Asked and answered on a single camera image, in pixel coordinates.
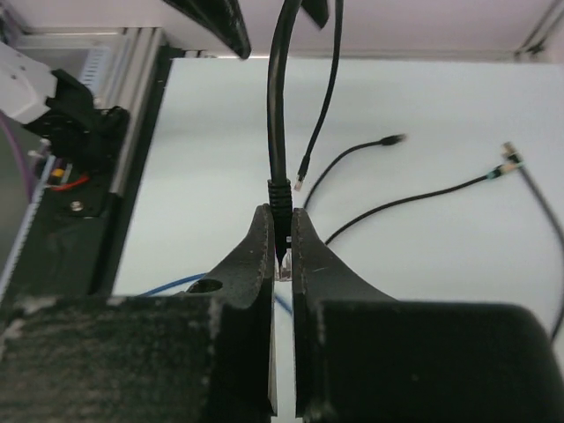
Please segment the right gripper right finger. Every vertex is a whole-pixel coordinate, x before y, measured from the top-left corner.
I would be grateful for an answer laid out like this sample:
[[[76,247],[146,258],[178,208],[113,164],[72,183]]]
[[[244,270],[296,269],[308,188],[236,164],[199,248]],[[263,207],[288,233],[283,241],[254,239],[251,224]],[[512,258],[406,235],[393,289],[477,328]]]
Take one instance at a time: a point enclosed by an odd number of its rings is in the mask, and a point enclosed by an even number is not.
[[[292,218],[296,414],[306,422],[560,422],[563,378],[526,308],[399,301]]]

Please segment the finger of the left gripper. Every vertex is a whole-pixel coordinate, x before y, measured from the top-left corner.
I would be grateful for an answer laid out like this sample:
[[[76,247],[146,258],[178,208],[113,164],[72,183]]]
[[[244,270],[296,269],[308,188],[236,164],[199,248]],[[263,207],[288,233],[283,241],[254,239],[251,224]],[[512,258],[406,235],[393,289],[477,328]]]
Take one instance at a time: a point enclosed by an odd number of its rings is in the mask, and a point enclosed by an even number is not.
[[[318,29],[325,28],[330,17],[328,0],[303,0],[301,8],[308,14]]]
[[[249,58],[251,44],[238,1],[171,0],[165,4],[208,30],[240,59]]]

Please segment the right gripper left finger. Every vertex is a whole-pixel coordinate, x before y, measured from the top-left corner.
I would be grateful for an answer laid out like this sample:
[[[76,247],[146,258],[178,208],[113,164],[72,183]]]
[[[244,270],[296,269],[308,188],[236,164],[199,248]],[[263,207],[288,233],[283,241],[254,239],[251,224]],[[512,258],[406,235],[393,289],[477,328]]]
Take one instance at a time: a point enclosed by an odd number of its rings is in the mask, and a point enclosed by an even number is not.
[[[268,422],[274,224],[184,293],[28,297],[1,314],[4,422]]]

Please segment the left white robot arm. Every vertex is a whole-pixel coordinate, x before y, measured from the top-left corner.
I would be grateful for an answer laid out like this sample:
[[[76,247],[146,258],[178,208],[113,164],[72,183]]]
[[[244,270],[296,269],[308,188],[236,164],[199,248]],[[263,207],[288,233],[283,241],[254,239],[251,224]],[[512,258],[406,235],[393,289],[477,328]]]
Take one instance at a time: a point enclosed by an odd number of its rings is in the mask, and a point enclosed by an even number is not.
[[[62,69],[53,69],[20,54],[7,44],[1,46],[1,103],[22,101],[31,95],[23,109],[3,108],[3,113],[33,134],[47,139],[51,152],[86,174],[123,172],[121,158],[129,144],[129,129],[137,126],[148,93],[148,78],[156,63],[161,37],[149,28],[141,37],[144,52],[140,64],[131,63],[125,72],[135,85],[129,89],[128,104],[97,108],[93,94]]]

